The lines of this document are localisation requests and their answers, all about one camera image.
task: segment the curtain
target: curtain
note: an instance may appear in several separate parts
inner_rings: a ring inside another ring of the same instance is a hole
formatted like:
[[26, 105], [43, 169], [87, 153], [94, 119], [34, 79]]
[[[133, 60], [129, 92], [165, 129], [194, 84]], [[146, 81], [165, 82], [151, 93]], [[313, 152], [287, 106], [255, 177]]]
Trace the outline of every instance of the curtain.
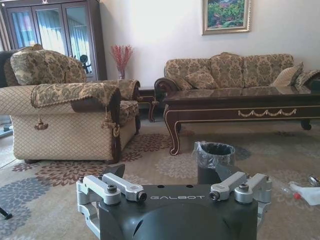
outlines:
[[18, 47], [22, 48], [34, 45], [35, 37], [31, 27], [29, 12], [13, 12], [12, 18]]
[[40, 10], [36, 12], [36, 15], [42, 47], [65, 55], [59, 13], [56, 10]]
[[[70, 17], [68, 17], [68, 25], [73, 55], [78, 60], [81, 55], [87, 55], [88, 61], [86, 62], [86, 65], [90, 65], [91, 59], [87, 25], [83, 25]], [[88, 71], [89, 73], [92, 72], [92, 68], [88, 67]]]
[[8, 32], [5, 26], [4, 16], [0, 10], [0, 51], [11, 50]]

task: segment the logo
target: logo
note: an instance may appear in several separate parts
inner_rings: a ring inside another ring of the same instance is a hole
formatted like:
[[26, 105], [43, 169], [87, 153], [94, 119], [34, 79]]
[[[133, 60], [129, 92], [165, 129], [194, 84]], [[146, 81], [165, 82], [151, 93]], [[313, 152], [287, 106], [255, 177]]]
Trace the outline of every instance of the logo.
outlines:
[[205, 196], [151, 196], [151, 200], [162, 200], [162, 199], [167, 199], [167, 200], [177, 200], [177, 199], [203, 199]]

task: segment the sofa backrest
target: sofa backrest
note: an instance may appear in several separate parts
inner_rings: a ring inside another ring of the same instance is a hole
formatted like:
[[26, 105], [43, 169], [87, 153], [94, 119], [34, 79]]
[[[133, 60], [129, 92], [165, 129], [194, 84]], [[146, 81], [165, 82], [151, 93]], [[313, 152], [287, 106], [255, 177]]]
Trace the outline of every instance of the sofa backrest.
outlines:
[[220, 89], [244, 88], [242, 56], [223, 52], [210, 58], [211, 75]]
[[87, 80], [80, 61], [51, 50], [25, 49], [10, 58], [20, 85], [84, 83]]
[[207, 58], [180, 58], [171, 59], [166, 62], [164, 76], [168, 79], [184, 78], [189, 74], [206, 67], [210, 70], [210, 60]]
[[294, 65], [290, 54], [252, 55], [243, 57], [244, 87], [265, 87], [273, 83], [282, 70]]

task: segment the glass cabinet door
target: glass cabinet door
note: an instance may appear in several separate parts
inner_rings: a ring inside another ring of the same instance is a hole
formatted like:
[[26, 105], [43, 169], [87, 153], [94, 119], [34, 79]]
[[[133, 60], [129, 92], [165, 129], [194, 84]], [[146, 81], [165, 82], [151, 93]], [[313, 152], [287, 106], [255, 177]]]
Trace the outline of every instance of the glass cabinet door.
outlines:
[[14, 48], [20, 49], [37, 43], [31, 7], [15, 7], [8, 10]]
[[87, 77], [93, 77], [95, 74], [87, 5], [85, 2], [65, 3], [62, 9], [70, 55], [82, 63]]
[[33, 6], [32, 11], [42, 47], [68, 55], [61, 5]]

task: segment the white plastic bag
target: white plastic bag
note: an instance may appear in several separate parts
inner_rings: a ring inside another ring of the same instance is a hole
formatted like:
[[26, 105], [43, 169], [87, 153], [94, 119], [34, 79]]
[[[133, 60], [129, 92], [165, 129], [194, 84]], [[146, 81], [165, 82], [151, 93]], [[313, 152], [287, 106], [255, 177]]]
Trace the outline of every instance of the white plastic bag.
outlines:
[[310, 206], [320, 205], [320, 187], [301, 187], [295, 182], [289, 183], [293, 192], [298, 193]]

